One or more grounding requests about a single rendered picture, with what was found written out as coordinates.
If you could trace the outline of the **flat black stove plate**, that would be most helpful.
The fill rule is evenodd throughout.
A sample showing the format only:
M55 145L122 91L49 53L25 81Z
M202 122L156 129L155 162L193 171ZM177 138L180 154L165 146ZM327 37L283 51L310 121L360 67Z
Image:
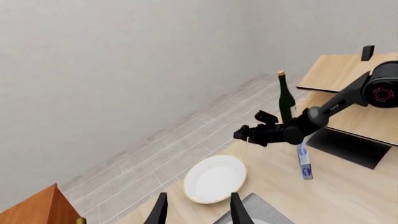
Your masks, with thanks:
M323 128L307 141L307 145L368 169L375 169L391 149L374 141Z

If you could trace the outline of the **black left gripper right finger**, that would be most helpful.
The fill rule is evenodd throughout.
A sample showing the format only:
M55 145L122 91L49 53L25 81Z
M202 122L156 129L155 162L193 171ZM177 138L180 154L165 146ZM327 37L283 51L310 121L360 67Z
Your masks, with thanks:
M237 192L231 194L230 211L233 224L252 224L251 217L246 211Z

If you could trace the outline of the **blue and white carton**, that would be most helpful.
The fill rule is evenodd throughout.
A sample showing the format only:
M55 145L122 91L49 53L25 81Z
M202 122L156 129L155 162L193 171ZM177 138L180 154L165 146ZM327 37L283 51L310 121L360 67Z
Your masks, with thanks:
M300 172L304 180L312 180L312 166L310 162L310 156L306 150L306 143L308 138L304 140L297 146L298 161L300 164Z

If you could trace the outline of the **pale wooden rack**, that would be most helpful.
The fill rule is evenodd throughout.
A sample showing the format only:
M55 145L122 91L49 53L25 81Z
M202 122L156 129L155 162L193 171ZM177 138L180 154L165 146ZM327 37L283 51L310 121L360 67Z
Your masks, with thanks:
M309 99L299 106L321 106L340 90L385 61L398 59L398 53L374 54L370 61L361 61L361 55L321 55L296 86L313 91ZM398 108L381 109L358 105L333 115L328 129L398 147Z

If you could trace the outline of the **red-brown wooden cabinet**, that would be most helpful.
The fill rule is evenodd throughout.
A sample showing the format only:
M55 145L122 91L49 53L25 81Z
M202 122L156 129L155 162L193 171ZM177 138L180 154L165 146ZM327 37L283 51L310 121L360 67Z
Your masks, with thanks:
M53 184L0 213L0 224L76 224L81 218Z

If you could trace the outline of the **dark green wine bottle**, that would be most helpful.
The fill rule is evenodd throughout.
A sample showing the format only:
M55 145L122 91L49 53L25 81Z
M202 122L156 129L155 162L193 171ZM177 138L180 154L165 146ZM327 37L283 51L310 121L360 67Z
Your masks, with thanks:
M279 111L283 123L289 123L293 120L296 115L296 104L289 88L287 86L287 80L285 72L283 70L278 73L279 85L280 85L280 96L279 96Z

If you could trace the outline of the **grey mat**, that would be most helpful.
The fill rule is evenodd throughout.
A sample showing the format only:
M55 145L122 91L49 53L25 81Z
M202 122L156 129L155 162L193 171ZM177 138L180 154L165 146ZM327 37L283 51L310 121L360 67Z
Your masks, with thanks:
M252 224L294 224L286 216L254 193L249 194L241 201L251 217ZM233 224L231 211L221 216L214 224Z

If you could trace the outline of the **small black block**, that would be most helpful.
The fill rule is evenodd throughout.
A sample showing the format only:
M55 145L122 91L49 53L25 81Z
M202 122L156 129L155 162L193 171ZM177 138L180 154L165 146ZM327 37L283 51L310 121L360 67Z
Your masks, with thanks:
M364 46L361 53L361 61L370 61L374 54L374 45Z

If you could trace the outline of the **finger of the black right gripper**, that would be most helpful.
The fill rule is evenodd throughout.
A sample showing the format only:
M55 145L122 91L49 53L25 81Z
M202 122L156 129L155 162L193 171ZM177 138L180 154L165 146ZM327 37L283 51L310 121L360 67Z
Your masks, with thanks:
M243 125L237 131L234 132L233 138L240 139L242 141L247 141L249 137L249 126Z

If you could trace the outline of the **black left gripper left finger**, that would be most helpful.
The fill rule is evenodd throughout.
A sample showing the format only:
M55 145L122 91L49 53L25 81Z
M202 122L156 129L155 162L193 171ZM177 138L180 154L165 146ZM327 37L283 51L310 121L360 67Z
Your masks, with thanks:
M162 192L159 194L158 199L144 224L165 224L167 219L167 209L167 193Z

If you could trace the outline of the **white plate with gold rim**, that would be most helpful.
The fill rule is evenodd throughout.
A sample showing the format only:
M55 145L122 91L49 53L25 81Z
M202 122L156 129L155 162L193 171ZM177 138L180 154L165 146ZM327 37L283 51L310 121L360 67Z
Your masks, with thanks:
M210 156L195 164L186 173L183 191L195 203L218 203L238 192L247 175L245 163L237 157Z

